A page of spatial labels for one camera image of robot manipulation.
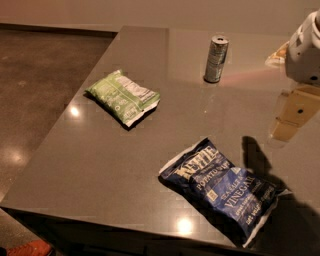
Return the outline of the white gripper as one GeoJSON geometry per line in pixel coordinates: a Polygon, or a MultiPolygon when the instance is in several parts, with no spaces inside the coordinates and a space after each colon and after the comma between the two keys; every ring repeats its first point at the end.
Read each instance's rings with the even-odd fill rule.
{"type": "Polygon", "coordinates": [[[289,40],[286,75],[298,83],[280,95],[272,139],[288,142],[320,111],[320,9],[310,13],[289,40]]]}

